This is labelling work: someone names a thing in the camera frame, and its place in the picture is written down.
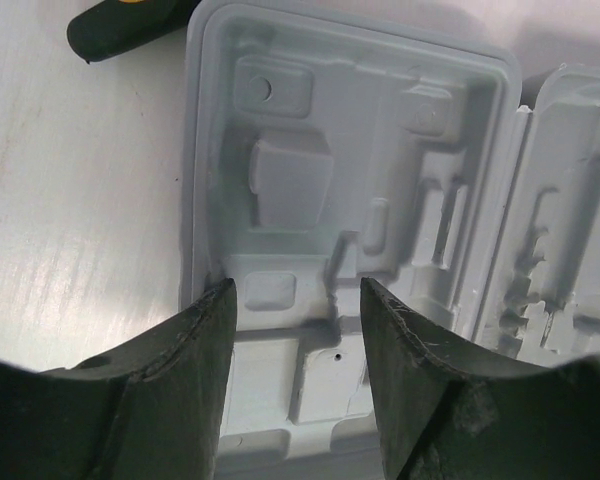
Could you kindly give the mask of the grey plastic tool case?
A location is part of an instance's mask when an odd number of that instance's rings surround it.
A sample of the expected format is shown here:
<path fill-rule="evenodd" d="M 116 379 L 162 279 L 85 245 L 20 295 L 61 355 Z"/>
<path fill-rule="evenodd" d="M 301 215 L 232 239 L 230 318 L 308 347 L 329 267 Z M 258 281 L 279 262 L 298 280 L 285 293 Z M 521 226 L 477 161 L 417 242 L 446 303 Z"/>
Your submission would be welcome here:
<path fill-rule="evenodd" d="M 215 475 L 380 479 L 371 277 L 546 367 L 600 354 L 600 68 L 521 101 L 484 44 L 295 1 L 204 1 L 187 32 L 183 301 L 229 277 Z"/>

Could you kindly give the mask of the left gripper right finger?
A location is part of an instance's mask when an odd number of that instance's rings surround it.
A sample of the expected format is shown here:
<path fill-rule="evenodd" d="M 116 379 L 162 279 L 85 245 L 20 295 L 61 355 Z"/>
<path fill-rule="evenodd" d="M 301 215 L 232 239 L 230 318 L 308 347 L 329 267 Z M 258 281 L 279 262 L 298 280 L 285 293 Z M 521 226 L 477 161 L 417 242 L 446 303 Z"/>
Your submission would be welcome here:
<path fill-rule="evenodd" d="M 360 313 L 387 478 L 600 479 L 600 354 L 518 361 L 371 278 Z"/>

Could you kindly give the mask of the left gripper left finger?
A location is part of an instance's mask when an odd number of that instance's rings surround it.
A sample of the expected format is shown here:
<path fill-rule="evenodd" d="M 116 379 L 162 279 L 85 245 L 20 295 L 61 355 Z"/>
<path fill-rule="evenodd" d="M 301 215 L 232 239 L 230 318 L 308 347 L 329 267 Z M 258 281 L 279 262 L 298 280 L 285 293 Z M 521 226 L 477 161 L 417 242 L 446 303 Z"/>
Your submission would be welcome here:
<path fill-rule="evenodd" d="M 0 361 L 0 479 L 209 479 L 237 324 L 225 279 L 77 366 Z"/>

